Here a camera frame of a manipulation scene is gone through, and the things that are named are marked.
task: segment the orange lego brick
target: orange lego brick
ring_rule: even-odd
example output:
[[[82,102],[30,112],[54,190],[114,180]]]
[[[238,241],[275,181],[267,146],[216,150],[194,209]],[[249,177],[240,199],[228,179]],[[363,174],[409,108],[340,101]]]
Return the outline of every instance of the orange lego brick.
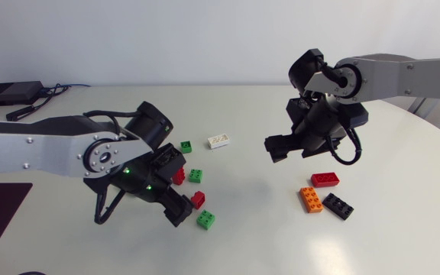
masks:
[[[324,209],[313,187],[304,187],[299,190],[299,194],[302,196],[303,203],[309,213],[321,212]]]

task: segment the power adapter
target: power adapter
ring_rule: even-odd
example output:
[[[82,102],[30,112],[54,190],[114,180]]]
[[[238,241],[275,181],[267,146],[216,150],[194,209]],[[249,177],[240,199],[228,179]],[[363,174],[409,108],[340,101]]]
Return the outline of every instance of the power adapter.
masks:
[[[43,87],[40,81],[0,83],[0,106],[34,104]]]

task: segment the white table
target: white table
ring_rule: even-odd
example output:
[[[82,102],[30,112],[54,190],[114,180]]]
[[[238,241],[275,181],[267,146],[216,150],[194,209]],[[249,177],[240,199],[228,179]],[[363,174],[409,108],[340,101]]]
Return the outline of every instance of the white table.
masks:
[[[0,274],[440,273],[440,130],[393,105],[368,102],[355,165],[299,152],[273,164],[264,138],[289,133],[285,107],[296,96],[289,86],[165,86],[72,88],[53,99],[26,122],[153,103],[175,126],[167,141],[192,142],[186,172],[204,173],[201,184],[186,181],[175,190],[202,190],[202,209],[216,221],[206,231],[194,210],[174,228],[161,205],[126,196],[95,225],[95,193],[81,179],[4,174],[0,182],[34,187],[0,239]],[[0,119],[16,108],[1,107]],[[231,144],[209,150],[206,139],[222,133]],[[347,138],[339,152],[352,158]],[[313,173],[332,171],[339,185],[316,191],[352,205],[346,221],[328,209],[306,213],[298,195]]]

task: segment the black lego brick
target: black lego brick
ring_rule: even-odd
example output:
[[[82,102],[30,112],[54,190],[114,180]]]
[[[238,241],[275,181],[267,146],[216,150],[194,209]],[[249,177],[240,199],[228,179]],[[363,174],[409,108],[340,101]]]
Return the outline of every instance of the black lego brick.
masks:
[[[343,200],[339,199],[336,195],[330,193],[325,197],[322,202],[325,207],[333,211],[337,216],[341,217],[343,220],[349,218],[352,211],[354,210],[349,204],[345,203]]]

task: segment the red lego brick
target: red lego brick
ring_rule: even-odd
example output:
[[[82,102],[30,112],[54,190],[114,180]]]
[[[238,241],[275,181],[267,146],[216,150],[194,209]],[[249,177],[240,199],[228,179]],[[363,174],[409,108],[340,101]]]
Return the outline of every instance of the red lego brick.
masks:
[[[312,184],[314,187],[336,186],[339,178],[335,173],[320,173],[312,175]]]
[[[193,203],[193,205],[195,205],[196,209],[199,209],[205,202],[205,194],[203,194],[203,192],[201,191],[196,192],[195,195],[191,198],[191,202]]]
[[[173,176],[173,183],[176,185],[181,185],[183,184],[184,179],[184,168],[181,167],[181,169],[177,171],[176,175]]]

